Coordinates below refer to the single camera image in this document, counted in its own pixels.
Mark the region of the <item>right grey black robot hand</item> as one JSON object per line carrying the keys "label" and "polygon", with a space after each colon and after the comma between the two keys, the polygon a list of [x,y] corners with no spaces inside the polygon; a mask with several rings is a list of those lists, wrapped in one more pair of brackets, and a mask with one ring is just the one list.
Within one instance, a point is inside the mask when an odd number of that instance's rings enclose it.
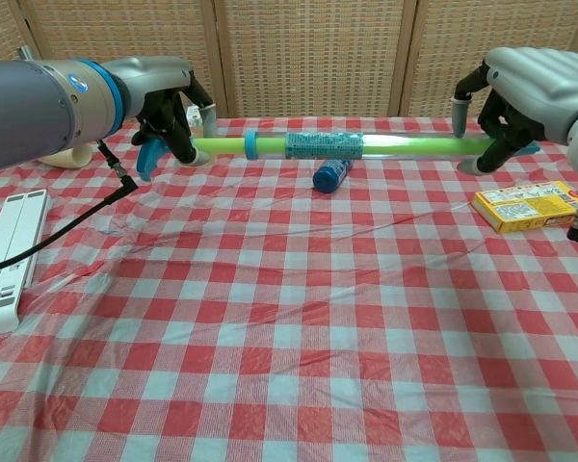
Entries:
{"label": "right grey black robot hand", "polygon": [[491,139],[480,156],[458,164],[469,175],[488,175],[533,141],[567,147],[578,173],[578,53],[552,48],[498,47],[460,79],[452,97],[452,126],[464,136],[472,95],[490,93],[478,124]]}

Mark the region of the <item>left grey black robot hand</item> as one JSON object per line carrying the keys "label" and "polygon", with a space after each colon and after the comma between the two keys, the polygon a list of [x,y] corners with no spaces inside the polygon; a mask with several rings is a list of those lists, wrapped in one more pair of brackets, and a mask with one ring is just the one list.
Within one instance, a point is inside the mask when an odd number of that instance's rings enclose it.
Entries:
{"label": "left grey black robot hand", "polygon": [[129,57],[106,68],[123,84],[125,116],[136,118],[140,124],[133,145],[142,148],[158,141],[187,167],[203,166],[211,160],[210,154],[191,141],[182,98],[198,107],[204,134],[212,137],[216,135],[216,105],[185,59]]}

